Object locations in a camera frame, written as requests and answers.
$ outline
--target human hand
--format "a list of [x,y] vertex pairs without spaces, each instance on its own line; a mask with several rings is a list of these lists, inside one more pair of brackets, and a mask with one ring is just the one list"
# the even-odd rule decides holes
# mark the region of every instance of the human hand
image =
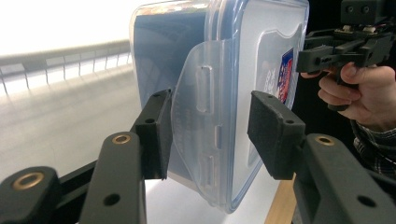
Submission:
[[[323,77],[318,96],[329,105],[349,105],[341,115],[356,120],[375,132],[396,128],[396,81],[395,71],[387,66],[359,68],[347,63],[341,69],[341,79],[347,84],[359,84],[355,90],[337,85],[336,68],[329,68]],[[316,77],[301,73],[302,77]]]

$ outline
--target white wall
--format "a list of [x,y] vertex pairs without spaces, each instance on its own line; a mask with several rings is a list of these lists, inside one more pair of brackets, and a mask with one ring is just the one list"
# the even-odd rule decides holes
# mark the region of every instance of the white wall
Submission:
[[129,38],[133,11],[162,1],[1,1],[0,55]]

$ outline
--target white surface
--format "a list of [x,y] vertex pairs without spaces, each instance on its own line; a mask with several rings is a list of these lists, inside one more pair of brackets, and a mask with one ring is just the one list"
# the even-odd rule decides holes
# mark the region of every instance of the white surface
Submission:
[[278,181],[263,166],[239,207],[225,214],[210,206],[201,196],[168,178],[147,180],[148,224],[262,224],[274,199]]
[[0,182],[31,166],[63,176],[95,161],[105,138],[129,131],[140,110],[131,65],[0,94]]
[[161,1],[1,1],[0,55],[127,39],[134,10]]

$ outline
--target black mechanical arm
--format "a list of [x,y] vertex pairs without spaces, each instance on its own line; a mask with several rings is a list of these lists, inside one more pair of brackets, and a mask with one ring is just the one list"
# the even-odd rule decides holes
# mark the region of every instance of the black mechanical arm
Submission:
[[[341,23],[344,27],[308,34],[304,50],[299,53],[296,71],[309,74],[331,66],[342,67],[349,62],[367,67],[386,61],[395,42],[395,17],[394,0],[342,1]],[[337,83],[346,85],[339,71]],[[329,105],[329,108],[343,111],[347,105]]]
[[147,223],[145,179],[165,179],[171,92],[153,94],[129,132],[105,139],[97,161],[58,178],[32,167],[0,185],[0,223]]
[[275,96],[254,91],[247,134],[274,179],[292,179],[303,223],[394,223],[396,181],[365,170],[339,140],[304,134]]

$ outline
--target container label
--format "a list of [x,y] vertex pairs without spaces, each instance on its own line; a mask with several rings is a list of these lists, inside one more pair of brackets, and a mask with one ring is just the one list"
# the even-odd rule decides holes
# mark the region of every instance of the container label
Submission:
[[282,55],[282,62],[279,68],[279,77],[277,79],[276,96],[283,103],[288,99],[289,86],[293,66],[293,49]]

